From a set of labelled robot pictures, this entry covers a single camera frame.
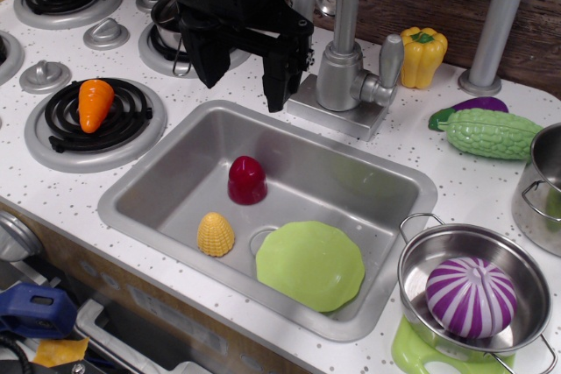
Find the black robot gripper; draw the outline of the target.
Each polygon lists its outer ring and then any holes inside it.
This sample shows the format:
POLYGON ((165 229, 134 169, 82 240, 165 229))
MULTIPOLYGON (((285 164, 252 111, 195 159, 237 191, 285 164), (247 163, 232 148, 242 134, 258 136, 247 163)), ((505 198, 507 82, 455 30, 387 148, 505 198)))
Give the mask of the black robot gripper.
POLYGON ((179 28, 198 79, 213 88, 239 48, 263 59, 270 113, 283 110, 309 68, 310 20, 286 0, 175 0, 179 28))

